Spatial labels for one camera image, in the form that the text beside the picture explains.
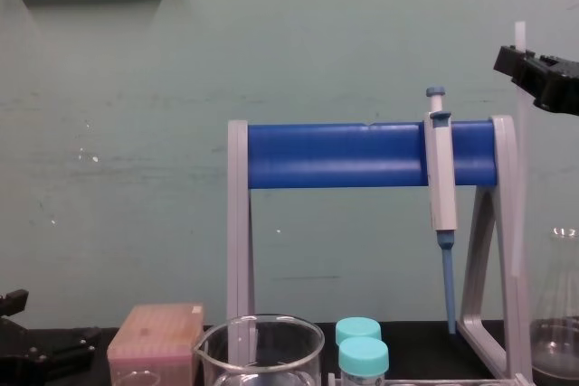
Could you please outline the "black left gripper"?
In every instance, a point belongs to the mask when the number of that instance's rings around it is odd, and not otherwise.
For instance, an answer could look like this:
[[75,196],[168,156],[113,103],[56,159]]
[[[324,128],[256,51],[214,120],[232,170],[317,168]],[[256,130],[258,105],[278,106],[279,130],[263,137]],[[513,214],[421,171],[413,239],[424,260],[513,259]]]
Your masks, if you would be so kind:
[[88,370],[101,338],[98,327],[76,328],[42,338],[9,317],[25,310],[29,292],[1,296],[1,384],[45,385],[57,375]]

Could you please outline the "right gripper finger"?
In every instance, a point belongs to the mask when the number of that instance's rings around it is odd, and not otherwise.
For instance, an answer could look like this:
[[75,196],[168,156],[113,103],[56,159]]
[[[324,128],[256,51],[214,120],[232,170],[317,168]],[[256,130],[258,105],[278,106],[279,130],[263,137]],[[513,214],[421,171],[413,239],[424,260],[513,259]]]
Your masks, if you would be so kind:
[[498,51],[493,70],[509,76],[513,83],[518,83],[522,64],[529,56],[529,50],[521,51],[515,45],[502,45]]
[[555,56],[528,58],[525,90],[544,111],[578,115],[578,62]]

